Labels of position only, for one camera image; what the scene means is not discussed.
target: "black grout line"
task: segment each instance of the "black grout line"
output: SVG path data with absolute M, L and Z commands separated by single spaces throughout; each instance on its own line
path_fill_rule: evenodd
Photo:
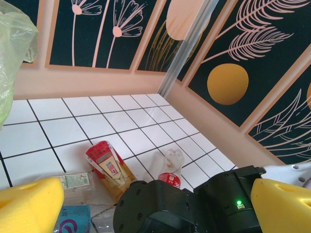
M 58 162 L 59 162 L 60 166 L 62 167 L 63 171 L 66 172 L 66 169 L 64 168 L 62 162 L 60 161 L 60 159 L 59 159 L 59 157 L 58 157 L 58 155 L 57 155 L 55 149 L 53 148 L 53 145 L 52 145 L 52 143 L 50 142 L 50 140 L 49 140 L 47 134 L 45 133 L 45 131 L 44 131 L 44 129 L 43 129 L 43 126 L 42 126 L 41 122 L 39 121 L 37 115 L 35 114 L 35 111 L 34 111 L 33 107 L 31 106 L 29 100 L 27 100 L 27 102 L 28 102 L 28 104 L 29 104 L 29 106 L 30 106 L 30 108 L 31 108 L 31 110 L 32 110 L 32 112 L 33 112 L 35 118 L 37 119 L 38 124 L 39 124 L 39 126 L 41 127 L 41 130 L 42 130 L 42 132 L 44 133 L 44 135 L 45 135 L 45 137 L 46 137 L 46 139 L 47 139 L 47 141 L 48 141 L 48 143 L 49 143 L 51 149 L 53 150 L 53 152 L 54 152 L 54 154 L 55 154 L 55 156 L 56 156 L 56 159 L 58 160 Z
M 157 103 L 156 102 L 154 102 L 153 100 L 152 100 L 152 98 L 150 98 L 149 96 L 148 96 L 148 94 L 146 94 L 146 96 L 149 98 L 149 99 L 151 99 L 151 101 L 153 102 L 153 103 L 155 103 L 156 104 L 156 106 L 158 106 L 158 107 L 162 107 L 163 105 L 157 105 Z
M 210 178 L 209 175 L 196 163 L 196 161 L 193 162 L 207 175 L 208 178 Z
M 49 149 L 52 149 L 52 148 L 48 147 L 48 148 L 34 150 L 34 151 L 31 151 L 31 152 L 26 152 L 26 153 L 22 153 L 22 154 L 11 155 L 11 156 L 5 157 L 3 159 L 10 159 L 10 158 L 14 158 L 14 157 L 18 157 L 18 156 L 22 156 L 22 155 L 26 155 L 26 154 L 31 154 L 31 153 L 36 153 L 36 152 L 40 152 L 40 151 L 44 151 L 44 150 L 49 150 Z
M 166 135 L 172 140 L 172 141 L 174 141 L 174 139 L 160 126 L 160 124 L 158 124 L 158 126 L 160 127 L 160 129 L 164 132 L 164 133 L 166 133 Z
M 5 163 L 4 163 L 4 160 L 3 160 L 3 156 L 2 156 L 2 154 L 1 154 L 1 151 L 0 151 L 0 160 L 1 160 L 1 162 L 2 162 L 2 166 L 3 166 L 3 170 L 4 170 L 4 172 L 5 172 L 5 175 L 6 175 L 6 179 L 8 180 L 8 183 L 9 183 L 10 187 L 13 187 L 12 182 L 11 182 L 11 178 L 10 178 L 8 169 L 7 169 L 6 166 L 5 166 Z
M 38 121 L 26 121 L 26 122 L 19 122 L 19 123 L 12 123 L 12 124 L 4 124 L 3 126 L 10 126 L 10 125 L 21 125 L 21 124 L 27 124 L 27 123 L 36 123 Z
M 156 103 L 155 103 L 155 105 L 156 106 L 154 106 L 154 107 L 146 107 L 146 108 L 143 108 L 132 96 L 131 96 L 131 98 L 141 107 L 141 108 L 138 108 L 138 109 L 129 109 L 129 110 L 124 110 L 121 106 L 120 106 L 120 104 L 116 101 L 116 103 L 121 107 L 121 109 L 122 110 L 120 110 L 120 111 L 114 111 L 114 112 L 108 112 L 108 113 L 116 113 L 116 112 L 125 112 L 128 116 L 129 116 L 129 114 L 127 113 L 127 111 L 132 111 L 132 110 L 139 110 L 139 109 L 143 109 L 151 118 L 152 118 L 152 116 L 146 111 L 146 109 L 148 109 L 148 108 L 159 108 L 159 109 L 161 109 L 161 107 L 164 107 L 164 106 L 171 106 L 170 104 L 168 104 L 168 105 L 161 105 L 161 106 L 159 106 L 159 105 L 157 105 Z M 136 129 L 130 129 L 130 130 L 126 130 L 126 131 L 123 131 L 123 132 L 117 132 L 115 129 L 114 129 L 114 127 L 110 124 L 110 122 L 109 122 L 109 120 L 107 120 L 106 119 L 106 117 L 104 116 L 104 114 L 108 114 L 108 113 L 102 113 L 101 111 L 100 111 L 100 109 L 98 108 L 98 106 L 94 103 L 94 101 L 90 98 L 90 100 L 92 101 L 92 103 L 96 106 L 96 108 L 98 109 L 98 111 L 100 112 L 100 113 L 97 113 L 97 114 L 89 114 L 89 115 L 80 115 L 80 116 L 74 116 L 73 115 L 73 113 L 71 112 L 71 110 L 69 109 L 69 107 L 67 106 L 67 104 L 66 104 L 66 102 L 62 99 L 62 101 L 64 102 L 64 104 L 66 105 L 66 107 L 68 108 L 68 110 L 70 111 L 70 113 L 72 114 L 72 116 L 70 116 L 70 117 L 61 117 L 61 118 L 54 118 L 54 119 L 46 119 L 46 120 L 42 120 L 42 121 L 49 121 L 49 120 L 56 120 L 56 119 L 65 119 L 65 118 L 75 118 L 75 120 L 76 120 L 76 122 L 78 123 L 78 125 L 80 126 L 80 128 L 81 128 L 81 130 L 84 132 L 84 134 L 86 135 L 86 137 L 87 137 L 87 139 L 86 140 L 81 140 L 81 141 L 77 141 L 77 142 L 72 142 L 72 143 L 68 143 L 68 144 L 63 144 L 63 145 L 59 145 L 59 146 L 56 146 L 56 147 L 61 147 L 61 146 L 65 146 L 65 145 L 70 145 L 70 144 L 74 144 L 74 143 L 79 143 L 79 142 L 83 142 L 83 141 L 90 141 L 91 139 L 96 139 L 96 138 L 100 138 L 100 137 L 105 137 L 105 136 L 109 136 L 109 135 L 114 135 L 114 134 L 117 134 L 119 137 L 120 137 L 120 133 L 123 133 L 123 132 L 127 132 L 127 131 L 132 131 L 132 130 L 136 130 Z M 31 107 L 31 110 L 32 110 L 32 112 L 33 112 L 33 114 L 35 115 L 35 112 L 34 112 L 34 110 L 33 110 L 33 108 L 32 108 L 32 106 L 30 105 L 30 107 Z M 137 129 L 142 129 L 142 128 L 146 128 L 146 127 L 150 127 L 150 126 L 154 126 L 154 125 L 159 125 L 160 126 L 160 124 L 163 124 L 163 123 L 168 123 L 168 122 L 174 122 L 175 123 L 175 121 L 177 121 L 177 120 L 181 120 L 181 119 L 184 119 L 184 118 L 181 118 L 181 119 L 175 119 L 175 120 L 172 120 L 172 118 L 171 117 L 169 117 L 162 109 L 161 109 L 161 111 L 169 118 L 169 119 L 171 119 L 171 120 L 169 120 L 169 121 L 165 121 L 165 122 L 161 122 L 161 123 L 157 123 L 157 122 L 155 122 L 155 124 L 153 124 L 153 125 L 148 125 L 148 126 L 143 126 L 143 127 L 139 127 L 138 125 L 137 125 L 137 123 L 130 117 L 130 119 L 137 125 Z M 102 114 L 103 115 L 103 117 L 107 120 L 107 122 L 110 124 L 110 126 L 116 131 L 115 133 L 112 133 L 112 134 L 108 134 L 108 135 L 103 135 L 103 136 L 98 136 L 98 137 L 95 137 L 95 138 L 89 138 L 88 136 L 87 136 L 87 134 L 85 133 L 85 131 L 84 131 L 84 129 L 82 128 L 82 126 L 79 124 L 79 122 L 77 121 L 77 119 L 76 119 L 76 117 L 85 117 L 85 116 L 92 116 L 92 115 L 100 115 L 100 114 Z M 38 122 L 39 123 L 39 125 L 40 125 L 40 127 L 41 127 L 41 129 L 42 129 L 42 131 L 44 132 L 44 134 L 45 134 L 45 136 L 46 136 L 46 138 L 47 138 L 47 135 L 46 135 L 46 133 L 45 133 L 45 131 L 43 130 L 43 127 L 42 127 L 42 125 L 40 124 L 40 121 L 38 120 L 38 118 L 37 118 L 37 116 L 35 115 L 35 117 L 36 117 L 36 119 L 37 119 L 37 121 L 30 121 L 30 122 L 22 122 L 22 123 L 15 123 L 15 124 L 24 124 L 24 123 L 34 123 L 34 122 Z M 159 148 L 161 148 L 161 147 L 163 147 L 163 146 L 166 146 L 166 145 L 168 145 L 168 144 L 171 144 L 171 143 L 176 143 L 177 141 L 180 141 L 180 140 L 182 140 L 182 139 L 185 139 L 185 138 L 187 138 L 187 137 L 190 137 L 191 138 L 191 136 L 193 136 L 193 135 L 196 135 L 196 134 L 199 134 L 200 132 L 197 132 L 197 133 L 194 133 L 194 134 L 192 134 L 192 135 L 188 135 L 178 124 L 176 124 L 187 136 L 186 137 L 184 137 L 184 138 L 180 138 L 180 139 L 178 139 L 178 140 L 173 140 L 172 138 L 171 138 L 171 136 L 161 127 L 161 129 L 172 139 L 172 142 L 170 142 L 170 143 L 167 143 L 167 144 L 164 144 L 164 145 L 161 145 L 160 147 L 157 147 L 154 143 L 153 143 L 153 141 L 144 133 L 144 131 L 143 130 L 141 130 L 144 134 L 145 134 L 145 136 L 152 142 L 152 144 L 155 146 L 155 148 L 153 148 L 153 149 L 151 149 L 151 150 L 148 150 L 148 151 L 144 151 L 144 152 L 142 152 L 142 153 L 139 153 L 139 154 L 137 154 L 137 155 L 135 155 L 134 153 L 133 153 L 133 151 L 129 148 L 129 146 L 126 144 L 126 142 L 122 139 L 122 137 L 120 137 L 120 139 L 123 141 L 123 143 L 128 147 L 128 149 L 132 152 L 132 154 L 133 154 L 133 156 L 131 156 L 131 157 L 128 157 L 128 158 L 126 158 L 126 159 L 124 159 L 124 160 L 127 160 L 127 159 L 130 159 L 130 158 L 133 158 L 133 157 L 137 157 L 137 156 L 139 156 L 139 155 L 141 155 L 141 154 L 144 154 L 144 153 L 147 153 L 147 152 L 149 152 L 149 151 L 152 151 L 152 150 L 158 150 L 158 151 L 160 151 L 160 153 L 164 156 L 164 154 L 161 152 L 161 150 L 159 149 Z M 31 152 L 28 152 L 28 153 L 34 153 L 34 152 L 38 152 L 38 151 L 42 151 L 42 150 L 48 150 L 48 149 L 52 149 L 53 151 L 54 151 L 54 149 L 53 149 L 53 147 L 51 147 L 51 148 L 46 148 L 46 149 L 41 149 L 41 150 L 36 150 L 36 151 L 31 151 Z M 19 155 L 14 155 L 14 156 L 10 156 L 10 157 L 7 157 L 7 158 L 11 158 L 11 157 L 16 157 L 16 156 L 20 156 L 20 155 L 24 155 L 24 154 L 28 154 L 28 153 L 23 153 L 23 154 L 19 154 Z M 193 160 L 190 156 L 189 156 L 189 158 L 192 160 L 192 162 L 190 162 L 189 164 L 192 164 L 192 163 L 195 163 L 195 161 L 197 161 L 198 159 L 200 159 L 200 158 L 197 158 L 197 159 L 195 159 L 195 160 Z M 150 174 L 150 172 L 146 169 L 146 167 L 142 164 L 142 162 L 139 160 L 139 158 L 137 157 L 137 159 L 138 159 L 138 161 L 141 163 L 141 165 L 145 168 L 145 170 L 149 173 L 149 175 L 153 178 L 153 176 Z
M 130 115 L 124 110 L 125 114 L 128 115 L 128 117 L 135 123 L 135 125 L 140 129 L 140 131 L 142 131 L 142 133 L 150 140 L 150 138 L 145 134 L 145 132 L 138 126 L 138 124 L 136 124 L 136 122 L 130 117 Z M 143 168 L 147 171 L 147 173 L 152 177 L 151 173 L 145 168 L 144 164 L 142 164 L 142 162 L 136 157 L 136 159 L 140 162 L 140 164 L 143 166 Z
M 192 139 L 192 141 L 194 141 L 194 143 L 199 147 L 199 148 L 201 148 L 201 150 L 203 150 L 204 152 L 205 152 L 205 150 L 199 145 L 199 144 L 197 144 L 196 143 L 196 141 L 195 140 L 193 140 Z M 212 149 L 210 152 L 208 152 L 208 153 L 211 153 L 211 152 L 213 152 L 214 150 L 216 150 L 217 148 L 215 147 L 214 149 Z M 212 157 L 210 157 L 223 171 L 225 171 L 223 168 L 222 168 L 222 166 L 220 166 Z
M 90 140 L 101 138 L 101 137 L 106 137 L 106 136 L 111 136 L 111 135 L 115 135 L 115 134 L 117 134 L 117 133 L 111 133 L 111 134 L 107 134 L 107 135 L 103 135 L 103 136 L 92 137 L 92 138 L 90 138 Z M 64 147 L 64 146 L 68 146 L 68 145 L 71 145 L 71 144 L 76 144 L 76 143 L 86 142 L 86 141 L 88 141 L 88 139 L 84 139 L 84 140 L 80 140 L 80 141 L 69 142 L 69 143 L 66 143 L 66 144 L 53 146 L 53 148 Z M 52 147 L 44 148 L 44 149 L 39 149 L 39 150 L 33 150 L 33 151 L 22 153 L 22 154 L 16 154 L 16 155 L 5 157 L 3 159 L 9 159 L 9 158 L 18 157 L 18 156 L 22 156 L 22 155 L 25 155 L 25 154 L 35 153 L 35 152 L 40 152 L 40 151 L 48 150 L 48 149 L 52 149 Z
M 93 145 L 93 143 L 91 142 L 91 140 L 89 139 L 87 133 L 84 131 L 84 129 L 82 128 L 82 126 L 80 125 L 80 123 L 78 122 L 78 120 L 76 119 L 76 117 L 73 115 L 72 111 L 69 109 L 68 105 L 66 104 L 66 102 L 64 101 L 63 98 L 61 98 L 63 103 L 66 105 L 66 107 L 68 108 L 68 111 L 71 113 L 71 115 L 73 116 L 74 120 L 77 122 L 77 124 L 79 125 L 80 129 L 82 130 L 82 132 L 84 133 L 84 135 L 86 136 L 86 138 L 89 140 L 90 144 Z
M 187 179 L 186 179 L 183 175 L 181 175 L 181 176 L 182 176 L 182 177 L 184 178 L 184 180 L 190 185 L 190 187 L 194 189 L 194 187 L 190 184 L 190 182 L 187 181 Z
M 145 96 L 147 97 L 147 98 L 149 98 L 150 100 L 151 100 L 151 102 L 152 103 L 154 103 L 155 104 L 155 106 L 154 107 L 157 107 L 157 104 L 147 95 L 147 94 L 145 94 Z
M 106 135 L 102 135 L 102 136 L 92 137 L 92 138 L 90 138 L 90 140 L 97 139 L 97 138 L 101 138 L 101 137 L 106 137 L 106 136 L 111 136 L 111 135 L 115 135 L 115 134 L 118 135 L 118 136 L 120 136 L 119 133 L 111 133 L 111 134 L 106 134 Z M 187 137 L 180 138 L 180 139 L 178 139 L 178 140 L 176 140 L 176 141 L 174 141 L 174 142 L 177 142 L 177 141 L 179 141 L 179 140 L 185 139 L 185 138 L 187 138 Z M 68 145 L 71 145 L 71 144 L 76 144 L 76 143 L 86 142 L 86 141 L 88 141 L 88 139 L 84 139 L 84 140 L 80 140 L 80 141 L 74 141 L 74 142 L 69 142 L 69 143 L 66 143 L 66 144 L 61 144 L 61 145 L 53 146 L 53 148 L 68 146 Z M 166 145 L 171 144 L 171 143 L 173 143 L 173 142 L 169 142 L 169 143 L 164 144 L 164 145 L 162 145 L 162 146 L 160 146 L 160 147 L 166 146 Z M 40 151 L 43 151 L 43 150 L 48 150 L 48 149 L 52 149 L 52 147 L 44 148 L 44 149 L 39 149 L 39 150 L 33 150 L 33 151 L 21 153 L 21 154 L 16 154 L 16 155 L 12 155 L 12 156 L 5 157 L 5 158 L 3 158 L 3 159 L 5 160 L 5 159 L 13 158 L 13 157 L 18 157 L 18 156 L 26 155 L 26 154 L 31 154 L 31 153 L 35 153 L 35 152 L 40 152 Z M 142 153 L 139 153 L 139 154 L 137 154 L 137 155 L 133 155 L 133 156 L 131 156 L 131 157 L 129 157 L 129 158 L 132 158 L 132 157 L 134 157 L 134 156 L 138 156 L 138 155 L 144 154 L 144 153 L 146 153 L 146 152 L 150 152 L 150 151 L 155 150 L 155 149 L 156 149 L 156 148 L 151 149 L 151 150 L 147 150 L 147 151 L 142 152 Z

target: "small carton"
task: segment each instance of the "small carton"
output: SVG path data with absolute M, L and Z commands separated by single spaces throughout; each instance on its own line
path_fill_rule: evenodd
M 86 152 L 88 162 L 94 167 L 112 198 L 118 202 L 135 176 L 108 141 L 101 141 Z

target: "green plastic bag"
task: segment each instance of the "green plastic bag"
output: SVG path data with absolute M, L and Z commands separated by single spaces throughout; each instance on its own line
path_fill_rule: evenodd
M 11 110 L 14 81 L 22 62 L 33 62 L 37 56 L 38 34 L 27 15 L 0 0 L 0 129 Z

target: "plastic bottle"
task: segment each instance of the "plastic bottle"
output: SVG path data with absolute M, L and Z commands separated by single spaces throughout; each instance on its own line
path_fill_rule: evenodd
M 185 162 L 185 158 L 181 150 L 169 149 L 164 155 L 164 165 L 158 177 L 158 180 L 164 181 L 180 188 L 181 185 L 181 168 Z
M 115 206 L 63 205 L 53 233 L 114 233 Z

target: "orange circle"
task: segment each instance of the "orange circle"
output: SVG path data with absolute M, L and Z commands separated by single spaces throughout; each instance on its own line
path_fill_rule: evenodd
M 248 82 L 248 74 L 242 66 L 222 64 L 215 67 L 209 74 L 207 89 L 215 102 L 231 105 L 244 96 Z

